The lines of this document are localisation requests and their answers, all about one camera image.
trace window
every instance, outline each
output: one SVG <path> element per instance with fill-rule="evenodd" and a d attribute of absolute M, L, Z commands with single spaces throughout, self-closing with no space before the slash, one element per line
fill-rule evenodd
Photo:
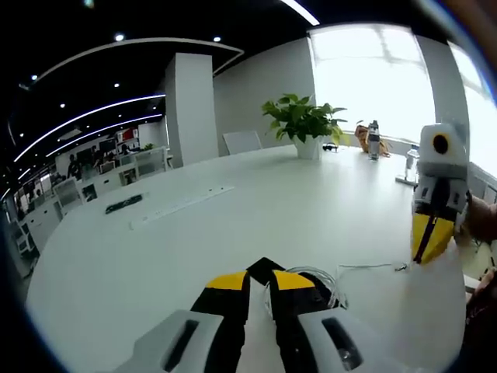
<path fill-rule="evenodd" d="M 311 31 L 316 103 L 346 107 L 337 114 L 356 122 L 377 120 L 380 133 L 419 142 L 435 123 L 428 71 L 409 29 L 381 24 L 332 26 Z"/>
<path fill-rule="evenodd" d="M 497 110 L 492 95 L 466 52 L 455 44 L 449 43 L 449 46 L 466 95 L 471 142 L 469 159 L 487 173 L 497 176 L 497 162 L 493 158 L 497 139 Z"/>

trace power strip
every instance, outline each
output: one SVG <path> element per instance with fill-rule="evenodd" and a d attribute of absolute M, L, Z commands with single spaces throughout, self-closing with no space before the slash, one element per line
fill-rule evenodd
<path fill-rule="evenodd" d="M 146 224 L 156 221 L 160 218 L 163 218 L 167 215 L 174 214 L 175 212 L 182 210 L 183 208 L 186 208 L 188 206 L 191 206 L 193 204 L 198 204 L 199 202 L 202 202 L 204 200 L 208 200 L 212 197 L 216 197 L 219 194 L 226 193 L 229 190 L 234 189 L 234 186 L 218 186 L 215 188 L 210 188 L 207 190 L 205 193 L 202 193 L 199 196 L 195 197 L 187 197 L 185 199 L 179 200 L 175 202 L 174 204 L 167 206 L 165 208 L 162 208 L 160 210 L 157 210 L 155 212 L 152 212 L 150 214 L 146 214 L 145 216 L 133 220 L 130 222 L 130 229 L 131 230 L 136 230 L 139 229 Z"/>

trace potted plant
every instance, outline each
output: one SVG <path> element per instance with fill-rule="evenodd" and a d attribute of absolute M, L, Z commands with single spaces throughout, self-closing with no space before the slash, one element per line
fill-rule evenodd
<path fill-rule="evenodd" d="M 294 142 L 298 158 L 320 159 L 325 136 L 331 136 L 332 142 L 339 144 L 343 132 L 338 122 L 346 120 L 336 119 L 333 115 L 346 109 L 331 107 L 328 103 L 311 105 L 308 104 L 309 99 L 299 99 L 297 95 L 287 93 L 277 102 L 270 100 L 262 105 L 262 111 L 264 115 L 274 118 L 269 130 L 277 130 L 278 140 L 287 134 Z"/>

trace round white table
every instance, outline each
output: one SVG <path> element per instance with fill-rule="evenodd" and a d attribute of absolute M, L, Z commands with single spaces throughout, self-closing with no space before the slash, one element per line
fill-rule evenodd
<path fill-rule="evenodd" d="M 263 256 L 330 274 L 339 264 L 408 261 L 412 188 L 394 181 L 404 162 L 396 155 L 371 162 L 358 148 L 313 162 L 285 146 L 212 159 L 115 190 L 77 207 L 57 227 L 34 270 L 27 308 L 69 371 L 110 371 L 132 355 L 137 338 L 176 309 L 190 309 L 209 280 Z M 153 211 L 219 187 L 233 189 L 131 228 Z M 142 202 L 104 213 L 136 193 L 144 194 Z M 435 357 L 419 364 L 441 369 L 457 353 L 464 328 L 457 263 L 449 264 L 441 290 L 461 288 L 461 303 L 449 317 L 392 267 L 349 270 L 340 288 L 351 313 L 387 340 L 406 318 L 419 322 L 409 315 L 416 306 L 406 305 L 423 304 L 433 335 L 422 335 L 410 349 L 434 350 Z M 263 287 L 252 280 L 251 289 L 238 371 L 283 372 Z"/>

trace water bottle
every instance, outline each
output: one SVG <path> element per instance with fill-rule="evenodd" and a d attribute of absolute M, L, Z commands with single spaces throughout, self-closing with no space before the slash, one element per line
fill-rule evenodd
<path fill-rule="evenodd" d="M 377 161 L 380 157 L 380 129 L 375 120 L 367 128 L 367 147 L 370 159 Z"/>
<path fill-rule="evenodd" d="M 406 181 L 412 183 L 418 182 L 418 149 L 418 145 L 411 145 L 411 150 L 407 152 L 405 159 L 404 178 Z"/>

